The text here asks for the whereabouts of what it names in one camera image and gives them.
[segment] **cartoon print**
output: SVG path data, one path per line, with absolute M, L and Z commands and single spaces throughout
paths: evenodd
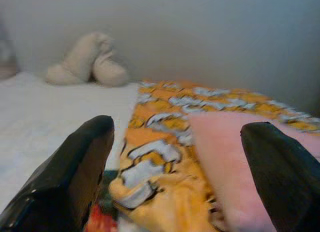
M 311 115 L 307 114 L 307 113 L 296 113 L 293 116 L 288 116 L 286 114 L 281 114 L 279 116 L 279 119 L 284 122 L 287 123 L 288 121 L 295 121 L 295 120 L 304 120 L 304 119 L 309 119 L 310 120 Z
M 227 100 L 231 104 L 231 107 L 245 106 L 247 104 L 244 100 L 238 99 L 238 98 L 228 98 Z
M 136 166 L 130 167 L 121 173 L 124 185 L 132 189 L 143 181 L 152 176 L 164 173 L 163 165 L 154 165 L 150 159 L 138 163 Z
M 239 99 L 241 95 L 237 93 L 227 93 L 223 97 L 226 99 Z
M 150 101 L 155 101 L 156 98 L 153 98 L 151 96 L 151 94 L 149 93 L 141 93 L 138 95 L 138 98 L 136 100 L 137 104 L 145 104 L 147 102 L 150 102 Z
M 298 115 L 298 112 L 294 108 L 287 107 L 287 108 L 283 108 L 282 114 L 286 116 L 296 116 Z
M 133 116 L 132 119 L 129 122 L 128 128 L 141 128 L 145 124 L 145 121 L 142 118 L 139 118 L 138 116 Z
M 143 204 L 148 198 L 152 197 L 157 193 L 157 186 L 150 181 L 143 183 L 141 186 L 138 186 L 131 194 L 125 196 L 121 199 L 115 199 L 114 202 L 117 206 L 127 209 L 135 209 L 141 204 Z
M 210 196 L 207 202 L 210 204 L 209 221 L 212 224 L 212 226 L 218 231 L 228 231 L 222 208 L 221 206 L 219 206 L 214 196 Z
M 150 160 L 156 166 L 163 166 L 165 174 L 170 173 L 173 168 L 173 162 L 166 162 L 163 157 L 157 152 L 150 152 L 134 160 L 134 164 L 137 165 L 142 161 Z
M 192 145 L 191 129 L 187 117 L 181 113 L 155 114 L 147 121 L 145 127 L 174 134 L 182 145 Z
M 193 89 L 193 92 L 194 92 L 196 95 L 210 97 L 210 96 L 220 96 L 220 95 L 229 94 L 229 93 L 230 93 L 230 89 L 215 89 L 215 90 L 209 90 L 209 89 L 207 89 L 207 88 L 195 87 L 195 88 Z
M 166 143 L 163 139 L 159 139 L 130 151 L 128 153 L 128 158 L 135 160 L 139 157 L 147 155 L 152 151 L 155 151 L 161 155 L 166 162 L 179 162 L 182 156 L 181 152 L 174 145 Z
M 246 105 L 242 106 L 242 108 L 246 110 L 253 110 L 255 108 L 256 104 L 255 103 L 247 103 Z
M 274 105 L 276 107 L 279 107 L 279 108 L 289 108 L 288 105 L 286 105 L 285 103 L 280 103 L 280 102 L 277 102 L 275 100 L 269 100 L 266 102 L 268 105 Z
M 201 99 L 194 99 L 190 96 L 182 96 L 182 97 L 171 97 L 169 98 L 169 103 L 173 106 L 204 106 L 205 102 Z
M 187 151 L 190 158 L 192 158 L 195 162 L 198 162 L 198 158 L 196 155 L 196 147 L 194 145 L 192 146 L 186 146 L 185 150 Z
M 246 88 L 233 88 L 231 89 L 231 92 L 230 92 L 230 94 L 237 94 L 237 95 L 248 94 L 248 93 L 250 93 L 250 90 Z
M 165 88 L 165 90 L 172 91 L 172 92 L 179 92 L 179 91 L 183 90 L 180 87 L 180 85 L 178 85 L 177 83 L 173 83 L 173 82 L 164 83 L 162 87 Z
M 156 111 L 163 111 L 163 110 L 170 109 L 172 107 L 172 105 L 169 102 L 163 99 L 156 99 L 156 100 L 149 101 L 147 103 L 147 106 Z
M 315 131 L 318 129 L 316 125 L 307 123 L 303 120 L 289 120 L 287 124 L 302 131 Z
M 156 90 L 156 88 L 145 88 L 145 87 L 140 87 L 139 88 L 139 93 L 140 94 L 150 94 L 152 92 L 154 92 Z
M 241 94 L 240 98 L 247 103 L 266 103 L 269 97 L 262 95 L 260 93 L 244 93 Z
M 223 109 L 223 111 L 226 111 L 226 112 L 242 112 L 244 110 L 245 109 L 241 106 L 227 106 Z
M 275 112 L 281 112 L 282 108 L 278 107 L 274 104 L 260 103 L 254 107 L 254 110 L 257 113 L 260 113 L 260 112 L 261 113 L 275 113 Z
M 208 97 L 208 99 L 210 101 L 216 102 L 216 103 L 221 103 L 221 104 L 227 104 L 229 101 L 227 99 L 229 99 L 227 97 L 227 94 L 225 96 L 210 96 Z
M 169 102 L 174 106 L 184 106 L 184 111 L 190 111 L 191 112 L 200 112 L 205 111 L 202 107 L 204 106 L 211 106 L 214 109 L 213 110 L 222 110 L 226 105 L 223 103 L 218 102 L 212 102 L 212 101 L 204 101 L 200 99 L 194 99 L 190 96 L 183 96 L 183 97 L 171 97 L 169 99 Z
M 198 97 L 195 94 L 191 93 L 191 92 L 181 92 L 181 93 L 178 93 L 175 97 L 178 98 L 178 99 L 181 99 L 183 97 L 189 97 L 189 99 L 193 99 L 193 100 L 197 100 L 198 99 Z
M 153 88 L 157 85 L 157 83 L 140 81 L 140 86 L 143 88 Z

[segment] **red fabric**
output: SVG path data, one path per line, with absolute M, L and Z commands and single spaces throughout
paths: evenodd
M 117 232 L 117 222 L 111 215 L 103 214 L 95 204 L 91 210 L 84 232 Z

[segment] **white wall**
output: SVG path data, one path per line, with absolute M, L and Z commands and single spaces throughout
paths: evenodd
M 24 70 L 110 33 L 135 79 L 250 88 L 316 113 L 320 0 L 0 0 Z

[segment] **fabric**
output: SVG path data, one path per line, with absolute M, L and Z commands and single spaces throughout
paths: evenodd
M 96 58 L 92 75 L 102 85 L 108 87 L 123 86 L 128 83 L 129 75 L 122 66 L 112 61 L 112 54 L 113 52 L 100 54 Z
M 56 87 L 28 72 L 0 82 L 0 213 L 34 170 L 84 121 L 114 120 L 115 137 L 106 162 L 118 169 L 138 84 L 105 88 L 94 83 Z
M 117 210 L 108 193 L 110 182 L 117 177 L 116 170 L 104 171 L 102 185 L 99 188 L 97 199 L 91 209 L 84 232 L 117 232 Z
M 89 81 L 92 66 L 100 53 L 111 49 L 112 40 L 103 33 L 81 37 L 59 64 L 48 68 L 45 80 L 53 85 L 81 84 Z
M 0 20 L 0 80 L 14 76 L 18 71 L 18 65 L 12 45 Z
M 259 114 L 320 132 L 319 119 L 259 93 L 144 81 L 125 135 L 120 172 L 109 187 L 115 206 L 151 232 L 228 231 L 222 205 L 196 156 L 187 116 L 217 111 Z
M 189 118 L 197 157 L 214 188 L 230 230 L 276 231 L 256 190 L 241 142 L 241 128 L 252 122 L 268 121 L 298 140 L 318 159 L 320 137 L 252 114 L 208 112 L 193 114 Z

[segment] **bed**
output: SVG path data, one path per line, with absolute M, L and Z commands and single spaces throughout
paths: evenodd
M 304 140 L 305 137 L 315 138 L 319 135 L 320 119 L 247 89 L 211 88 L 190 81 L 145 80 L 140 83 L 138 93 L 136 107 L 124 137 L 125 145 L 120 154 L 118 177 L 108 187 L 115 207 L 138 225 L 152 232 L 228 231 L 229 226 L 239 228 L 239 231 L 252 231 L 256 225 L 250 223 L 261 218 L 261 223 L 257 224 L 261 224 L 264 230 L 254 229 L 255 231 L 275 231 L 256 192 L 254 182 L 247 182 L 247 178 L 251 177 L 250 171 L 245 169 L 248 173 L 243 184 L 239 179 L 242 170 L 230 172 L 229 178 L 230 181 L 238 178 L 236 181 L 241 184 L 240 192 L 243 192 L 243 188 L 252 188 L 257 198 L 254 206 L 250 201 L 244 202 L 241 206 L 233 204 L 229 210 L 226 205 L 231 203 L 232 198 L 242 202 L 246 196 L 240 196 L 238 193 L 226 199 L 227 202 L 223 202 L 222 198 L 229 193 L 216 196 L 222 190 L 222 186 L 213 189 L 220 178 L 223 180 L 221 185 L 230 185 L 228 176 L 225 176 L 225 162 L 230 162 L 229 168 L 243 168 L 246 164 L 245 157 L 239 160 L 238 166 L 235 165 L 238 160 L 229 157 L 232 151 L 239 151 L 235 153 L 236 156 L 243 154 L 241 144 L 240 150 L 228 147 L 233 140 L 240 142 L 241 126 L 235 128 L 239 121 L 234 118 L 241 115 L 242 118 L 252 119 L 260 115 L 257 122 L 270 120 L 275 125 L 281 122 L 287 125 L 286 130 L 291 129 L 304 137 Z M 207 117 L 202 129 L 194 130 L 198 123 L 191 123 L 193 117 L 205 115 Z M 210 119 L 213 116 L 216 116 L 216 120 Z M 235 133 L 227 139 L 233 129 Z M 214 138 L 217 138 L 217 141 L 211 145 L 208 145 L 207 141 L 197 144 L 194 138 L 197 139 L 199 131 L 202 131 L 201 136 L 199 135 L 201 138 L 208 136 L 208 141 L 211 142 Z M 217 153 L 208 156 L 217 164 L 212 166 L 214 163 L 210 161 L 212 163 L 206 171 L 207 176 L 202 169 L 204 161 L 200 161 L 203 147 Z M 223 148 L 226 147 L 229 149 L 223 152 Z M 223 162 L 223 159 L 218 159 L 218 155 L 226 155 L 228 159 Z M 219 180 L 211 180 L 209 186 L 207 178 L 214 171 Z M 236 187 L 236 184 L 232 185 L 230 191 Z M 250 205 L 248 214 L 243 214 L 250 215 L 256 207 L 261 208 L 261 213 L 253 213 L 252 219 L 247 220 L 250 223 L 244 225 L 242 218 L 234 216 L 238 212 L 232 211 L 237 211 L 237 208 L 247 204 Z
M 56 87 L 29 72 L 0 82 L 0 211 L 32 172 L 83 122 L 112 116 L 115 140 L 106 169 L 117 168 L 138 85 L 105 88 L 97 84 Z
M 106 169 L 120 168 L 120 175 L 125 178 L 125 180 L 120 179 L 118 182 L 114 180 L 113 187 L 116 189 L 112 189 L 112 186 L 109 187 L 111 194 L 113 192 L 112 197 L 122 207 L 122 212 L 136 221 L 139 218 L 144 220 L 145 217 L 137 217 L 131 213 L 130 209 L 132 208 L 126 206 L 128 200 L 122 201 L 123 198 L 127 198 L 126 194 L 131 193 L 126 188 L 125 192 L 120 191 L 119 188 L 123 185 L 127 186 L 123 184 L 125 181 L 129 181 L 130 175 L 128 174 L 127 177 L 124 175 L 126 171 L 129 172 L 132 169 L 134 172 L 142 163 L 158 160 L 157 153 L 163 151 L 160 149 L 154 152 L 159 144 L 156 149 L 149 148 L 154 141 L 159 140 L 161 148 L 164 141 L 166 149 L 169 148 L 169 145 L 170 148 L 175 145 L 179 151 L 184 151 L 182 156 L 184 160 L 177 158 L 176 161 L 170 160 L 168 162 L 165 159 L 165 164 L 161 164 L 160 161 L 159 166 L 169 165 L 168 171 L 161 170 L 162 172 L 155 174 L 155 176 L 174 174 L 173 166 L 176 164 L 178 166 L 181 160 L 181 164 L 187 165 L 186 168 L 194 168 L 192 174 L 196 173 L 200 178 L 200 183 L 205 180 L 202 178 L 202 172 L 197 166 L 194 166 L 198 162 L 194 156 L 194 144 L 186 122 L 186 115 L 190 113 L 223 110 L 260 114 L 269 119 L 281 120 L 304 132 L 309 131 L 315 134 L 320 132 L 319 119 L 296 112 L 292 108 L 259 93 L 251 93 L 243 89 L 212 90 L 199 87 L 196 84 L 180 83 L 179 85 L 166 81 L 142 82 L 140 86 L 137 83 L 130 83 L 119 88 L 105 88 L 93 83 L 56 87 L 44 83 L 40 78 L 30 73 L 22 72 L 14 78 L 1 82 L 0 93 L 2 96 L 2 120 L 0 122 L 1 211 L 35 168 L 50 156 L 71 132 L 84 121 L 97 115 L 112 116 L 115 124 L 115 141 L 106 162 Z M 143 156 L 133 159 L 130 156 L 133 156 L 135 150 L 138 154 L 141 151 L 145 151 L 145 153 Z M 139 185 L 146 178 L 141 178 L 141 181 L 137 181 L 132 187 Z M 117 193 L 120 195 L 118 200 L 116 200 Z M 208 197 L 207 204 L 211 203 L 210 199 L 212 198 Z M 123 215 L 119 218 L 118 230 L 120 232 L 143 231 L 128 222 L 128 219 Z

